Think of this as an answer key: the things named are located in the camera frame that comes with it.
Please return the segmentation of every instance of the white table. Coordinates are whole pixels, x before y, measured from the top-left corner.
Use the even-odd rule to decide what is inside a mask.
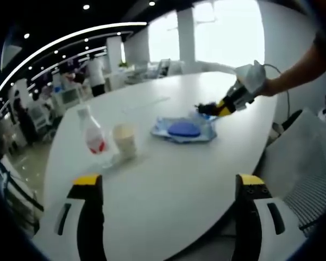
[[[157,116],[185,116],[219,101],[235,82],[221,72],[167,77],[87,103],[106,128],[136,126],[138,158],[103,175],[104,249],[109,261],[164,260],[203,235],[235,198],[235,175],[252,173],[265,148],[277,98],[258,97],[246,110],[216,121],[207,144],[177,145],[150,135]],[[90,171],[77,109],[65,114],[50,151],[45,207],[65,198],[71,180]]]

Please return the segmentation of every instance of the white shirt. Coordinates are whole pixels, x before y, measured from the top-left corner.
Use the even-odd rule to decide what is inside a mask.
[[[105,84],[103,70],[104,70],[104,65],[98,59],[93,59],[88,62],[87,71],[89,74],[89,82],[91,87]]]

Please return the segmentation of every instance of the bottle cap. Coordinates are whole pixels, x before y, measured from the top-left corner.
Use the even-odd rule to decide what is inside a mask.
[[[91,110],[89,106],[85,106],[77,110],[77,114],[81,119],[87,118],[91,115]]]

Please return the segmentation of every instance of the paper cup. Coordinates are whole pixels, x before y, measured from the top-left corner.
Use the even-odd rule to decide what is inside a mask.
[[[112,130],[115,144],[120,152],[121,158],[129,159],[136,155],[134,140],[134,128],[129,124],[116,125]]]

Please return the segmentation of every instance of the cable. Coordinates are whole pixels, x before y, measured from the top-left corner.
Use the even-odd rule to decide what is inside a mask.
[[[276,68],[274,65],[271,65],[271,64],[263,64],[263,66],[268,66],[268,67],[271,67],[273,69],[275,69],[279,74],[281,74],[281,71]],[[286,94],[287,94],[287,119],[290,118],[290,94],[289,94],[289,91],[287,90],[286,91]]]

